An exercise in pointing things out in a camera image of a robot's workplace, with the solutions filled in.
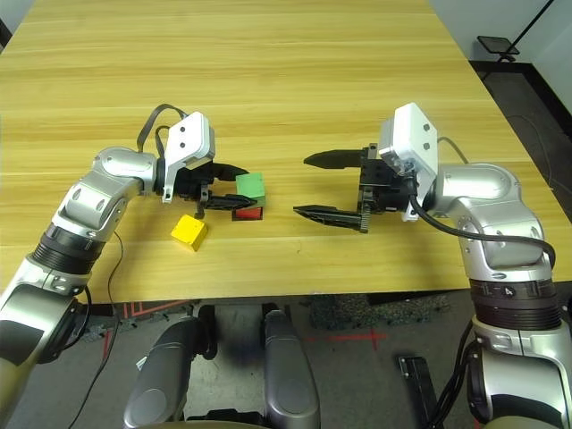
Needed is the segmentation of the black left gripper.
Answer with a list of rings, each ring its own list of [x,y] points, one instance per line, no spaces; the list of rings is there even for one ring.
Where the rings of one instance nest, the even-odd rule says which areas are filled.
[[[196,219],[205,217],[205,210],[238,210],[255,206],[256,199],[243,195],[211,195],[210,186],[214,181],[235,182],[238,176],[249,171],[231,164],[208,162],[197,168],[181,168],[176,175],[174,195],[196,203]]]

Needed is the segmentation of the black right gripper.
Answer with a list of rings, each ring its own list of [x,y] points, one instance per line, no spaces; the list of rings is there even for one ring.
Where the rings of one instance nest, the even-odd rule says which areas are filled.
[[[326,226],[361,233],[369,231],[369,213],[405,213],[409,200],[404,178],[376,156],[376,149],[375,144],[363,149],[334,149],[315,153],[303,161],[304,164],[322,169],[360,168],[357,212],[318,205],[294,206],[293,211]]]

